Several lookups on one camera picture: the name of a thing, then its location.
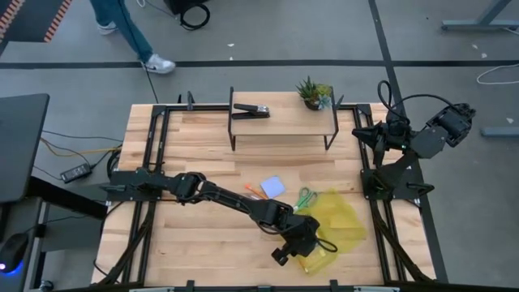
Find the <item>succulent plant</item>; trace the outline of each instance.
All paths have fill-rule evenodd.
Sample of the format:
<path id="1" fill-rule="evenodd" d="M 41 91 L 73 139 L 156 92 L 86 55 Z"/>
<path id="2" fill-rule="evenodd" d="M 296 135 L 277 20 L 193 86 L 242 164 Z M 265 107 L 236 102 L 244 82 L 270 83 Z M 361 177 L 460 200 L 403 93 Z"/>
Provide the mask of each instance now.
<path id="1" fill-rule="evenodd" d="M 319 110 L 322 110 L 325 107 L 332 107 L 332 99 L 330 96 L 319 95 Z"/>
<path id="2" fill-rule="evenodd" d="M 317 84 L 317 92 L 320 96 L 330 97 L 332 95 L 332 87 L 327 84 Z"/>
<path id="3" fill-rule="evenodd" d="M 332 87 L 327 84 L 315 84 L 310 76 L 303 81 L 303 84 L 296 85 L 299 96 L 312 105 L 317 105 L 319 110 L 332 105 Z"/>
<path id="4" fill-rule="evenodd" d="M 307 80 L 303 81 L 303 84 L 299 83 L 299 86 L 296 85 L 296 88 L 299 90 L 299 96 L 304 101 L 315 103 L 319 100 L 317 85 L 311 81 L 310 76 L 308 76 Z"/>

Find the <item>computer mouse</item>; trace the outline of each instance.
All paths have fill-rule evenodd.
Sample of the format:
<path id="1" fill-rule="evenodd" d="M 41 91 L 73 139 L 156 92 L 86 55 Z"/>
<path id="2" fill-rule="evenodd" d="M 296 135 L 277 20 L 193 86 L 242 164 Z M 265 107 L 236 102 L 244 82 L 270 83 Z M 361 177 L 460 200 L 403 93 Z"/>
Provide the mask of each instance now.
<path id="1" fill-rule="evenodd" d="M 14 271 L 25 255 L 29 237 L 25 233 L 13 234 L 0 249 L 0 272 Z"/>

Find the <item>power adapter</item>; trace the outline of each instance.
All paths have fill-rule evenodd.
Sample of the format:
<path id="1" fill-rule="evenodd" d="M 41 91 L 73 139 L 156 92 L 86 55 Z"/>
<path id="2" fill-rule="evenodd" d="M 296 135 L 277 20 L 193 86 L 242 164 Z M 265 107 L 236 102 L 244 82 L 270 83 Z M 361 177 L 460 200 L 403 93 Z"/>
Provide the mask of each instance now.
<path id="1" fill-rule="evenodd" d="M 59 176 L 64 183 L 70 183 L 79 178 L 85 178 L 92 173 L 92 168 L 88 163 L 76 166 L 73 169 L 62 172 Z"/>

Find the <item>yellow plastic bag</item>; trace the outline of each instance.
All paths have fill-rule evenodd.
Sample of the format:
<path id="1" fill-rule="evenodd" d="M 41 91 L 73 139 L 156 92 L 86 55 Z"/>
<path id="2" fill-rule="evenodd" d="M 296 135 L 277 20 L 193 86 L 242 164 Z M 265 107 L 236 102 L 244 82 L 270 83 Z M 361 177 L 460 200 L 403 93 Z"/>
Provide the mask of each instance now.
<path id="1" fill-rule="evenodd" d="M 353 250 L 366 239 L 366 229 L 357 218 L 357 213 L 334 189 L 320 193 L 312 206 L 297 213 L 314 217 L 320 223 L 317 237 L 335 244 L 338 250 L 330 252 L 319 246 L 307 257 L 298 255 L 298 261 L 308 275 L 317 273 L 331 264 L 338 254 Z"/>

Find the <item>shoe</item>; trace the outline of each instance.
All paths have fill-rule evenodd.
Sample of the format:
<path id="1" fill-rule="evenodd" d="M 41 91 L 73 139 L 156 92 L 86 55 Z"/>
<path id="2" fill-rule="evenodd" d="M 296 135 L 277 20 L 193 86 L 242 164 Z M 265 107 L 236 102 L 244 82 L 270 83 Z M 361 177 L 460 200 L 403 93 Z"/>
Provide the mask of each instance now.
<path id="1" fill-rule="evenodd" d="M 153 54 L 147 62 L 141 63 L 146 71 L 158 74 L 170 73 L 176 67 L 174 62 L 164 60 L 158 54 Z"/>
<path id="2" fill-rule="evenodd" d="M 109 23 L 108 25 L 105 25 L 105 26 L 102 26 L 102 25 L 98 24 L 97 25 L 97 30 L 99 31 L 99 33 L 102 36 L 106 36 L 106 35 L 109 35 L 112 32 L 116 32 L 118 30 L 118 28 L 117 28 L 117 25 L 115 25 L 115 23 L 112 21 L 111 23 Z"/>

